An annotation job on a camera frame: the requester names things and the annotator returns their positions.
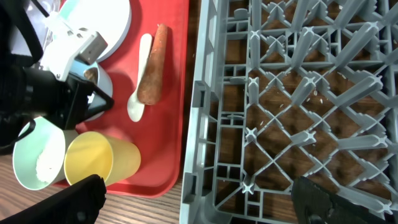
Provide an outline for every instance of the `white spoon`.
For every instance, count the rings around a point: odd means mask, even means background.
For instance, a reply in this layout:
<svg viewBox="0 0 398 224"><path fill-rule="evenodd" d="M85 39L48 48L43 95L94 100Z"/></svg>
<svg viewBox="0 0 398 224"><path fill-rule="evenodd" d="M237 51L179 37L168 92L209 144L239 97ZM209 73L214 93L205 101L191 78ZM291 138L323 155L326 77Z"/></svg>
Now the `white spoon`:
<svg viewBox="0 0 398 224"><path fill-rule="evenodd" d="M144 34L141 37L141 41L139 44L137 88L134 91L134 93L132 93L132 95L129 98L129 101L127 102L127 112L129 113L129 117L133 122L138 122L142 118L142 114L144 114L145 105L138 100L137 92L138 92L139 83L141 82L142 76L147 66L147 61L151 48L152 48L152 36L150 34Z"/></svg>

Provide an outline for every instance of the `yellow mug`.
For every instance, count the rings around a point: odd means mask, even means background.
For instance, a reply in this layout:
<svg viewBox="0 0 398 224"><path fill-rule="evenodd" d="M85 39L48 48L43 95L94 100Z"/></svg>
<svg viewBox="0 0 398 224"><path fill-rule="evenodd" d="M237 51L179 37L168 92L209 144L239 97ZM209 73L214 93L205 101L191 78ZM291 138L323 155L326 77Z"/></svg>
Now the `yellow mug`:
<svg viewBox="0 0 398 224"><path fill-rule="evenodd" d="M108 186L134 175L140 163L133 143L89 131L69 145L63 168L70 185L98 174Z"/></svg>

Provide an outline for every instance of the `spoon handle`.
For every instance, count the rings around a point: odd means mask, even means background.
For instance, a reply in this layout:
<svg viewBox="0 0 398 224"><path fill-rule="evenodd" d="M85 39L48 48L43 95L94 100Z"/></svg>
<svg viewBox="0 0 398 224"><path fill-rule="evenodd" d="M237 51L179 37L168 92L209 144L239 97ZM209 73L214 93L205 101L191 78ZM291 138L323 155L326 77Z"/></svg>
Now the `spoon handle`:
<svg viewBox="0 0 398 224"><path fill-rule="evenodd" d="M139 44L139 61L138 61L138 74L137 74L137 89L144 75L147 66L150 49L152 48L152 36L144 34L141 37Z"/></svg>

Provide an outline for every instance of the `gray plastic lattice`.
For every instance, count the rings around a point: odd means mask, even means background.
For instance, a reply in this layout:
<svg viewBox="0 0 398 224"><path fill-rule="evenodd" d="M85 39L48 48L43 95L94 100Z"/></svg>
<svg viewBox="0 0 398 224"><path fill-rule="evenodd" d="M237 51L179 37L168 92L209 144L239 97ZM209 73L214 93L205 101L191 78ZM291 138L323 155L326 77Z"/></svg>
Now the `gray plastic lattice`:
<svg viewBox="0 0 398 224"><path fill-rule="evenodd" d="M384 218L385 213L392 215L392 211L398 210L398 193L394 187L398 178L398 49L394 49L398 39L398 4L389 6L388 0L289 0L279 3L250 0L247 1L247 8L235 10L230 17L230 2L236 1L202 0L183 176L181 223L230 223L234 218L264 223L288 223L286 220L276 220L263 215L263 200L265 194L290 194L293 180L277 160L293 147L298 148L314 164L303 176L325 174L338 187L338 195L368 208L381 218ZM340 6L340 12L334 19L328 14L328 6L332 3ZM289 22L285 12L293 4L295 11L292 22ZM266 12L268 17L262 22L263 12ZM352 22L354 16L364 22ZM327 25L310 27L309 24L316 18ZM279 21L286 28L270 29L274 21ZM225 64L226 43L229 40L247 41L244 63ZM262 42L269 46L264 55L261 52ZM370 53L369 60L355 60L362 49ZM306 57L314 51L318 51L322 57L317 62L306 62ZM283 62L269 63L268 59L275 53L283 58ZM376 71L369 72L369 68L376 68ZM253 71L257 71L262 77L250 77L249 74ZM289 93L283 79L292 72L297 73L301 81L294 91ZM353 86L336 95L328 81L328 77L334 72L348 79ZM263 90L260 89L262 79L268 82ZM223 90L228 85L244 86L242 112L226 111L223 108ZM260 103L261 97L272 88L277 88L290 101L289 105L281 104L278 113L272 113L267 106ZM333 104L324 114L310 111L303 106L311 95L317 93ZM357 113L352 109L353 104L367 96L384 107L375 116ZM212 101L219 103L217 116L210 114ZM249 129L246 126L248 109L253 107L262 111L269 120L260 129ZM309 128L295 134L289 133L280 121L293 107L299 108L313 121ZM342 111L359 126L359 129L347 138L336 137L326 121L337 110ZM217 125L215 141L208 138L209 126L212 124ZM272 156L257 142L257 138L274 124L290 139L290 144ZM222 128L242 130L242 154L239 164L220 162ZM305 149L305 146L316 144L316 129L322 130L337 142L337 147L325 159L318 159ZM251 175L244 169L244 150L249 144L255 144L268 161ZM380 148L386 148L387 154L373 163L354 153L363 149ZM342 151L347 152L363 170L346 185L340 184L327 167ZM212 165L205 164L207 154L214 154ZM392 182L384 173L389 165ZM289 181L290 185L286 189L274 190L256 184L258 175L271 166L275 166ZM218 175L221 169L226 169L226 177ZM232 170L236 169L239 169L239 178L232 178ZM203 187L206 174L212 175L213 178L211 190ZM232 192L216 203L219 180L237 185ZM364 180L379 182L391 193L391 200L354 187ZM248 200L254 193L260 194L260 201ZM221 211L220 207L237 194L244 194L243 213ZM249 206L258 207L259 213L248 215Z"/></svg>

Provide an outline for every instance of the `red tray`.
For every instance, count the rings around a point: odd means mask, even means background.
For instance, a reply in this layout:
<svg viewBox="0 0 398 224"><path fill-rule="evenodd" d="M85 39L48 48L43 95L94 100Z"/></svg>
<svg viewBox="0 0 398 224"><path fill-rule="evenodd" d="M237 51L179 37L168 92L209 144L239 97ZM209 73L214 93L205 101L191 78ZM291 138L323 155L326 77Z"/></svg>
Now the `red tray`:
<svg viewBox="0 0 398 224"><path fill-rule="evenodd" d="M112 79L115 104L100 118L81 123L76 130L98 131L133 142L139 148L139 170L108 186L109 193L159 197L173 187L180 170L189 1L130 0L130 4L132 21L126 39L100 63ZM162 100L146 106L142 119L135 123L127 114L127 100L137 87L139 42L145 33L154 36L160 23L170 28ZM58 185L68 184L63 181Z"/></svg>

